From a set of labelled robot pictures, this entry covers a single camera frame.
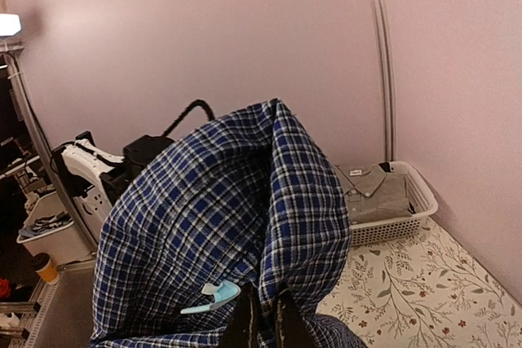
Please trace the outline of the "blue plaid long sleeve shirt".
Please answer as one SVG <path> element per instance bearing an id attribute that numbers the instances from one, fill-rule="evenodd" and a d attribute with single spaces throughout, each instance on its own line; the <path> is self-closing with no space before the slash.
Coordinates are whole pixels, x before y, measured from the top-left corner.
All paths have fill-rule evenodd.
<path id="1" fill-rule="evenodd" d="M 361 347 L 317 311 L 343 272 L 349 221 L 334 167 L 279 99 L 210 121 L 171 144 L 104 222 L 93 347 L 220 347 L 237 299 L 207 313 L 205 283 L 255 286 L 258 346 L 277 347 L 275 305 L 288 287 L 317 347 Z"/>

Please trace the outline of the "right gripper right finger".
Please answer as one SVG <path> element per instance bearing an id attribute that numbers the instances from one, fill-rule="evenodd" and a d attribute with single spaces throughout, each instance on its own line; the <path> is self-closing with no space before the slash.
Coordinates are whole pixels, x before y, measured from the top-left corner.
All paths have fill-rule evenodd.
<path id="1" fill-rule="evenodd" d="M 317 347 L 288 287 L 280 287 L 276 296 L 275 335 L 278 348 Z"/>

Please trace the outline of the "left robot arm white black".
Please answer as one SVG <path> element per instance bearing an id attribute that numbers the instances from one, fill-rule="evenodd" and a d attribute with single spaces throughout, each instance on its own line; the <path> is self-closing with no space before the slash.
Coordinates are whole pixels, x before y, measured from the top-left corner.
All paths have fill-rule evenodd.
<path id="1" fill-rule="evenodd" d="M 144 135 L 126 145 L 121 155 L 114 155 L 96 147 L 85 131 L 52 151 L 57 174 L 96 241 L 117 199 L 172 143 L 166 136 Z"/>

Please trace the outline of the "white plastic basket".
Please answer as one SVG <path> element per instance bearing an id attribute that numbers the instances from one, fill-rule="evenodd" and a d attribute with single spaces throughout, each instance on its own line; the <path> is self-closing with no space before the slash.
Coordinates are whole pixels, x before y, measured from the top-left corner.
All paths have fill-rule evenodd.
<path id="1" fill-rule="evenodd" d="M 348 217 L 353 247 L 411 236 L 438 210 L 433 192 L 411 164 L 385 161 L 374 165 L 380 165 L 387 172 L 405 175 L 412 216 L 362 224 L 351 224 Z"/>

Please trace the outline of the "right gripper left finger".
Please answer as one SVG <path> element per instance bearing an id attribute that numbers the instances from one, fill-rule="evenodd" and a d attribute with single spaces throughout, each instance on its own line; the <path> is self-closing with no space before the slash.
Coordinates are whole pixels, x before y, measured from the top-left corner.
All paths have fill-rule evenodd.
<path id="1" fill-rule="evenodd" d="M 221 348 L 255 348 L 261 310 L 257 289 L 252 284 L 241 288 L 236 306 L 219 340 Z"/>

